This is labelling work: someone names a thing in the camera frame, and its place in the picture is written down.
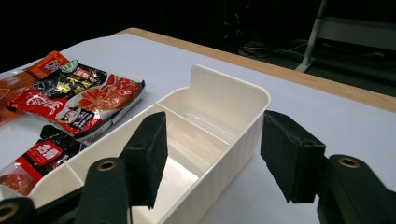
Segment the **grey metal stand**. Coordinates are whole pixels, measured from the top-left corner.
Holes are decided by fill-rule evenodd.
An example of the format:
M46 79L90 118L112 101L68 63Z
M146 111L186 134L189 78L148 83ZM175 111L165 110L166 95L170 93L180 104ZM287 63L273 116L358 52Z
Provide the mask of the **grey metal stand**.
M295 68L304 73L314 62L312 53L318 39L396 51L396 24L326 16L329 0L321 0L302 62Z

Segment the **white table mat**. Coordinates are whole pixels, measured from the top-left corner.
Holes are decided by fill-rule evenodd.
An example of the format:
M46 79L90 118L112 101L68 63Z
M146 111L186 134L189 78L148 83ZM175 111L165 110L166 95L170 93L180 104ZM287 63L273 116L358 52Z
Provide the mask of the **white table mat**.
M289 116L326 145L327 156L364 162L396 191L394 97L136 28L81 42L64 55L146 84L140 100L87 147L169 93L190 86L191 69L201 65L265 89L271 102L264 112ZM261 157L261 141L198 224L319 224L314 203L287 202Z

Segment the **white divided storage box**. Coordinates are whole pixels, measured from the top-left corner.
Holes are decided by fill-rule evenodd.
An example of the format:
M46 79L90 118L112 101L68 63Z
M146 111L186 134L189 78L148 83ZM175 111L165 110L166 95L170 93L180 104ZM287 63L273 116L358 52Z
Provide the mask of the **white divided storage box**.
M89 166L117 157L143 118L166 114L168 159L153 209L136 207L134 224L198 224L253 156L262 136L269 93L195 65L191 84L175 90L96 140L35 185L42 207L81 187Z

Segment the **red and black seasoning packet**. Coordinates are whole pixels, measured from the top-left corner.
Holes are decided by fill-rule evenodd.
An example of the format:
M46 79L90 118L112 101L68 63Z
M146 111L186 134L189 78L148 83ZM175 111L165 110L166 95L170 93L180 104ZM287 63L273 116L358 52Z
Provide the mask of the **red and black seasoning packet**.
M144 89L144 81L73 60L12 96L6 109L41 117L82 142L120 120Z

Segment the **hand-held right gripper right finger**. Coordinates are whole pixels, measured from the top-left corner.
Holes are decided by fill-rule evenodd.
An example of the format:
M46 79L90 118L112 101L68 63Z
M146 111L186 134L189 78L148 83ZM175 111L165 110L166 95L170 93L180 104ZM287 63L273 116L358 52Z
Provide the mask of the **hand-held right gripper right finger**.
M261 156L287 202L312 203L326 145L289 116L266 110Z

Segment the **small black and red packet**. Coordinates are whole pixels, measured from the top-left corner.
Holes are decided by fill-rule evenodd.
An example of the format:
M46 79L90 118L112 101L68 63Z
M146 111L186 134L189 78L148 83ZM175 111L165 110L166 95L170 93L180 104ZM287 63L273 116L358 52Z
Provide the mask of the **small black and red packet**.
M45 175L86 147L68 133L45 125L34 145L14 162L0 169L0 186L27 196Z

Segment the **orange-red seasoning packet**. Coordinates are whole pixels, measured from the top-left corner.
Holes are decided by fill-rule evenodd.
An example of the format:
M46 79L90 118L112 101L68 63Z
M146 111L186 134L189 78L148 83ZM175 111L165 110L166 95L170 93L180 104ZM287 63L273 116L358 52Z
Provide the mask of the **orange-red seasoning packet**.
M61 52L54 50L24 71L37 79L42 79L68 63L69 60Z

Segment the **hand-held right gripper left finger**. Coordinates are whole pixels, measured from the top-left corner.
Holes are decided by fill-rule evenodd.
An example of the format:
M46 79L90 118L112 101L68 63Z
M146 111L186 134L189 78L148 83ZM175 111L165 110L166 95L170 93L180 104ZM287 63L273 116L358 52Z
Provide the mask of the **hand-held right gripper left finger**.
M120 154L131 206L154 207L167 157L166 114L161 111L141 121Z

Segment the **orange packet with clear windows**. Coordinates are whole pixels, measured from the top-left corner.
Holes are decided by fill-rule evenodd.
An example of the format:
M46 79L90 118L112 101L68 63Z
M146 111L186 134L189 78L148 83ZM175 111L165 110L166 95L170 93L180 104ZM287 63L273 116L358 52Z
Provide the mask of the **orange packet with clear windows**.
M20 72L0 79L0 124L17 115L17 112L11 112L5 108L6 102L35 81L37 81L37 78L28 72Z

